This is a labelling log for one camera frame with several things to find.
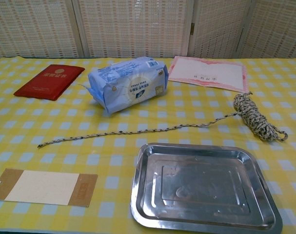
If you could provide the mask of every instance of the red certificate booklet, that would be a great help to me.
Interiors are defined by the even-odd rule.
[[[84,70],[83,67],[49,65],[17,90],[14,95],[55,101]]]

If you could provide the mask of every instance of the woven screen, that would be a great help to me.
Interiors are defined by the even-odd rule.
[[[89,54],[187,55],[192,6],[191,0],[79,0]]]
[[[250,0],[200,0],[195,3],[195,30],[190,38],[188,55],[231,59]]]
[[[0,57],[77,58],[64,0],[0,0]]]
[[[296,58],[296,0],[258,0],[240,58]]]

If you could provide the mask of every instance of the tablecloth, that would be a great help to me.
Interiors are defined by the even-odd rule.
[[[145,228],[130,214],[132,180],[139,148],[150,142],[236,146],[253,154],[283,219],[282,233],[296,233],[296,59],[232,59],[247,67],[252,100],[268,120],[289,134],[267,143],[240,117],[209,128],[107,136],[62,142],[59,137],[205,123],[234,112],[236,92],[169,82],[167,94],[107,115],[87,90],[87,74],[125,59],[0,59],[0,175],[5,168],[95,173],[88,208],[0,201],[0,230],[90,233],[183,233]],[[171,59],[159,59],[170,66]],[[49,64],[85,67],[57,101],[13,93]]]

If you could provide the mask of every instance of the pink border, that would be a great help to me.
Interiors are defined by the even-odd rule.
[[[230,65],[238,65],[242,67],[242,73],[243,73],[243,89],[238,89],[235,88],[231,85],[225,85],[225,84],[220,84],[217,82],[205,82],[205,81],[200,81],[200,80],[195,80],[195,79],[189,79],[188,81],[186,79],[182,79],[182,78],[171,78],[171,73],[172,70],[174,69],[176,62],[178,60],[178,58],[184,58],[184,59],[188,59],[188,60],[197,60],[197,61],[201,61],[204,62],[206,64],[218,64],[218,63],[223,63],[223,64],[230,64]],[[209,61],[209,60],[205,60],[202,58],[192,58],[192,57],[182,57],[182,56],[175,56],[172,65],[170,66],[169,70],[168,70],[168,74],[169,74],[169,80],[171,81],[178,81],[178,82],[182,82],[182,83],[189,83],[189,84],[196,84],[196,85],[201,85],[201,86],[207,86],[207,87],[215,87],[215,88],[221,88],[221,89],[229,89],[229,90],[233,90],[233,91],[237,91],[237,92],[241,92],[241,93],[247,93],[249,92],[248,89],[248,82],[247,82],[247,71],[246,71],[246,67],[242,64],[239,64],[237,62],[229,62],[229,61]]]

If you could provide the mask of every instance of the hinge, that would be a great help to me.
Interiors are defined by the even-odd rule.
[[[195,30],[195,24],[191,23],[190,35],[193,35],[194,30]]]

